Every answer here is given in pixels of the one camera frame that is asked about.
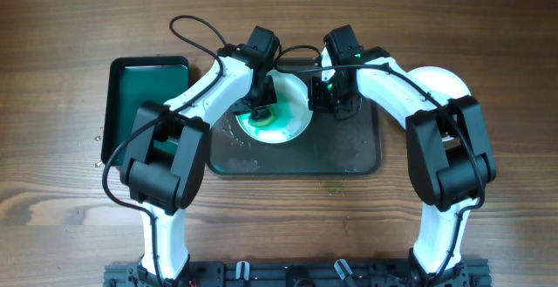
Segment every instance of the black tray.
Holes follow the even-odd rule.
[[[286,58],[285,70],[313,67],[315,59]],[[300,74],[306,85],[312,74]],[[221,178],[364,177],[382,160],[377,105],[363,99],[361,111],[344,121],[314,112],[306,130],[291,141],[267,144],[249,137],[227,111],[211,131],[208,167]]]
[[[182,56],[118,58],[111,64],[101,160],[130,136],[138,108],[146,100],[163,104],[188,88],[188,61]],[[174,145],[161,145],[172,152]],[[124,149],[113,165],[121,165]]]

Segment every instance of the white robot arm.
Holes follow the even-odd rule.
[[[259,34],[264,33],[264,39],[261,35],[255,35],[257,31]],[[147,137],[143,143],[139,136],[138,142],[132,142],[126,152],[125,164],[133,159],[133,165],[123,166],[125,171],[121,180],[130,187],[131,197],[158,217],[156,245],[160,251],[160,273],[164,279],[177,279],[187,267],[189,254],[185,244],[185,208],[193,200],[201,183],[205,159],[208,157],[207,137],[210,127],[231,106],[238,112],[246,113],[276,100],[267,72],[273,63],[278,40],[273,32],[261,28],[256,27],[255,33],[246,45],[228,45],[220,50],[218,55],[224,64],[223,76],[191,107],[180,112],[178,121],[183,125],[183,130],[174,156],[175,160],[180,158],[177,161],[180,166],[175,166],[174,160],[167,160],[163,167],[159,162],[148,161],[142,156],[151,153],[146,150],[153,148],[149,142],[153,142],[153,138],[158,135],[155,130],[145,134],[151,135],[151,139]],[[494,179],[495,165],[480,106],[468,96],[470,92],[465,84],[448,71],[423,68],[407,73],[381,49],[364,52],[362,46],[357,44],[350,26],[334,30],[324,41],[326,50],[322,54],[323,66],[360,64],[378,65],[378,68],[323,71],[320,78],[323,89],[309,87],[309,107],[330,106],[332,112],[337,112],[339,107],[351,106],[356,93],[357,96],[362,95],[379,103],[406,129],[409,175],[413,187],[424,202],[420,233],[410,255],[410,261],[418,270],[418,273],[413,272],[412,279],[416,284],[430,285],[432,276],[438,274],[448,256],[451,257],[445,268],[453,273],[450,276],[454,275],[454,269],[459,267],[461,260],[459,245],[468,217],[468,212],[461,216],[458,213],[473,205],[478,197],[475,179],[471,178],[471,163],[458,148],[444,149],[442,140],[451,139],[452,131],[441,121],[439,107],[393,73],[407,77],[430,93],[448,113],[456,116],[454,118],[465,128],[475,160],[479,163],[483,183],[486,184]],[[389,67],[391,72],[381,70],[380,65]],[[206,89],[219,70],[219,64],[215,61],[200,81],[166,104],[170,109],[182,106]],[[139,110],[134,128],[146,124],[149,116],[153,119],[161,115],[163,112],[160,109],[147,107],[145,111]],[[162,176],[167,172],[163,173],[161,168],[170,171],[171,175]],[[151,181],[152,173],[157,175]],[[160,188],[165,186],[165,181],[169,181],[170,187],[162,192]],[[150,219],[145,215],[143,222],[146,257],[142,259],[142,265],[148,273],[154,274],[155,265],[150,257],[153,255]],[[456,231],[455,249],[450,251]]]

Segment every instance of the black cable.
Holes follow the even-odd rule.
[[[112,152],[111,157],[106,162],[105,168],[103,169],[103,176],[101,178],[102,185],[103,185],[103,190],[105,190],[106,196],[108,196],[109,199],[111,199],[113,202],[115,202],[116,204],[118,204],[120,206],[123,206],[125,208],[131,208],[131,209],[138,210],[140,212],[143,212],[143,213],[147,214],[147,216],[149,216],[149,219],[151,221],[151,232],[152,232],[151,238],[152,238],[152,245],[153,245],[153,247],[152,247],[152,250],[153,250],[153,267],[155,268],[155,276],[157,277],[157,281],[159,283],[159,286],[161,286],[161,287],[163,286],[163,282],[162,282],[162,279],[160,277],[159,255],[157,253],[157,239],[156,239],[156,236],[157,236],[157,231],[156,231],[157,230],[157,225],[156,225],[157,217],[155,217],[155,215],[153,213],[151,213],[149,210],[147,210],[146,208],[142,208],[141,206],[134,205],[134,204],[131,204],[131,203],[123,202],[123,201],[119,200],[116,196],[114,196],[114,194],[111,192],[111,190],[108,187],[108,172],[109,172],[112,164],[114,163],[114,160],[116,160],[118,155],[122,152],[122,150],[128,144],[130,144],[130,142],[132,142],[132,140],[134,140],[136,137],[138,137],[138,135],[142,134],[148,128],[150,128],[152,126],[155,126],[155,125],[159,124],[160,122],[168,120],[169,118],[172,118],[173,116],[176,116],[179,112],[183,111],[184,109],[190,107],[196,100],[198,100],[203,94],[205,94],[209,89],[211,89],[219,81],[219,79],[223,75],[223,71],[224,71],[225,66],[222,63],[221,59],[214,52],[212,52],[209,49],[201,46],[200,44],[195,43],[194,41],[189,40],[188,38],[183,37],[181,34],[179,34],[177,31],[174,30],[174,23],[178,20],[181,20],[181,19],[192,19],[192,20],[199,21],[199,22],[205,24],[215,34],[217,34],[217,36],[219,37],[219,39],[222,41],[223,44],[227,44],[227,42],[225,41],[225,39],[219,33],[218,30],[216,30],[211,24],[209,24],[205,20],[202,20],[198,17],[177,16],[177,17],[174,17],[171,20],[170,24],[168,25],[171,32],[177,38],[180,38],[181,40],[185,41],[186,43],[188,43],[188,44],[206,52],[206,54],[213,57],[215,59],[215,61],[217,61],[217,63],[219,64],[219,71],[217,72],[217,75],[216,75],[215,79],[213,79],[211,81],[211,83],[209,83],[208,86],[206,86],[203,90],[201,90],[201,92],[199,92],[195,96],[193,96],[192,99],[190,99],[188,102],[184,103],[182,106],[174,109],[173,111],[162,114],[158,118],[147,122],[145,125],[141,126],[138,130],[134,131],[128,139],[126,139],[122,143],[120,143],[116,147],[116,149],[114,149],[114,152]]]
[[[278,64],[278,62],[279,62],[279,59],[280,59],[284,54],[286,54],[286,53],[289,52],[289,51],[295,51],[295,50],[299,50],[299,49],[310,49],[310,50],[312,50],[312,51],[317,52],[317,63],[319,64],[319,63],[322,62],[322,53],[321,53],[320,50],[318,50],[315,46],[312,46],[312,45],[296,45],[296,46],[289,47],[289,48],[285,49],[284,51],[281,51],[281,45],[279,44],[279,55],[277,56],[276,60],[273,62],[273,67],[275,67],[275,69],[276,69],[278,72],[281,72],[281,73],[290,73],[290,72],[286,72],[286,71],[283,71],[283,70],[279,69],[279,67],[277,67],[277,64]]]
[[[474,205],[469,205],[467,207],[462,208],[456,214],[457,215],[457,221],[455,223],[455,230],[453,231],[453,237],[452,237],[452,241],[451,241],[451,244],[450,244],[450,249],[447,251],[447,254],[446,254],[446,257],[444,258],[444,261],[442,262],[442,264],[440,265],[440,267],[436,271],[436,274],[434,275],[434,277],[431,280],[431,285],[434,285],[439,280],[439,278],[444,274],[444,271],[446,270],[446,267],[449,264],[449,262],[450,262],[450,260],[453,256],[453,252],[455,251],[455,246],[457,245],[457,240],[459,238],[459,229],[461,227],[461,222],[463,221],[463,214],[465,214],[465,212],[467,212],[469,210],[481,208],[482,205],[485,202],[485,186],[482,183],[482,178],[480,176],[479,165],[477,164],[477,161],[474,159],[473,150],[471,149],[471,142],[463,134],[463,132],[461,131],[461,128],[459,127],[457,122],[453,119],[453,117],[450,116],[444,109],[442,109],[442,105],[436,99],[434,99],[429,92],[426,92],[425,90],[423,90],[420,86],[415,84],[413,81],[411,81],[405,75],[391,69],[388,64],[386,64],[386,65],[333,65],[333,66],[329,66],[329,67],[312,68],[312,69],[299,70],[299,71],[293,71],[293,72],[286,72],[286,71],[282,71],[282,72],[284,72],[284,73],[312,73],[312,72],[322,72],[322,71],[325,71],[325,70],[335,70],[335,69],[345,69],[345,68],[380,70],[380,71],[387,72],[388,74],[392,74],[392,75],[404,80],[405,83],[407,83],[412,88],[417,90],[417,92],[420,95],[424,96],[425,99],[427,99],[428,101],[433,103],[439,109],[442,117],[444,117],[444,119],[447,122],[449,122],[450,126],[453,128],[455,133],[461,139],[461,144],[463,145],[463,147],[466,151],[467,158],[469,159],[469,161],[471,162],[471,165],[473,166],[474,178],[475,178],[475,182],[476,182],[476,185],[477,185],[477,189],[479,190],[479,200]]]

